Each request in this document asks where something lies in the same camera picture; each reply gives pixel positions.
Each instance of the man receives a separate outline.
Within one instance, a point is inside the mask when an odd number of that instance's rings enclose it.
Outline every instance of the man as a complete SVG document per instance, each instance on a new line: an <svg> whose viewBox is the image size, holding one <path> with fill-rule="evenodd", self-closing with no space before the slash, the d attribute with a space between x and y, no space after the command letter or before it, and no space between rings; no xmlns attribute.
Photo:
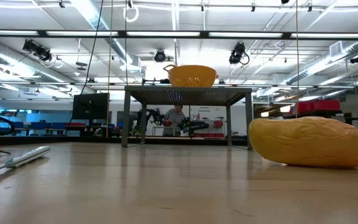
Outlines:
<svg viewBox="0 0 358 224"><path fill-rule="evenodd" d="M165 114L165 120L171 121L171 127L174 128L164 128L162 136L180 136L180 128L178 127L178 124L186 118L181 111L182 108L182 105L175 105L173 109L168 110Z"/></svg>

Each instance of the wooden table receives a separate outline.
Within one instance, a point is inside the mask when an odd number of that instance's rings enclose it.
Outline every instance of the wooden table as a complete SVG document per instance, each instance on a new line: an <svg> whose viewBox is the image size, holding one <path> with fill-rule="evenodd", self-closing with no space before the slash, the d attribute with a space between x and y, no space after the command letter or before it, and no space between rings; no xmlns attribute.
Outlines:
<svg viewBox="0 0 358 224"><path fill-rule="evenodd" d="M283 166L229 146L51 147L0 171L0 224L358 223L358 169Z"/></svg>

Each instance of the computer monitor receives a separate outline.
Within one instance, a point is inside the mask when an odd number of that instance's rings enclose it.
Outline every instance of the computer monitor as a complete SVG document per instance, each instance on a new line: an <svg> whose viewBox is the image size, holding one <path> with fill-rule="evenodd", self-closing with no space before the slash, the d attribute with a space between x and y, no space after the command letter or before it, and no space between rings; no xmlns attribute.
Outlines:
<svg viewBox="0 0 358 224"><path fill-rule="evenodd" d="M109 93L75 95L73 119L106 119L109 99Z"/></svg>

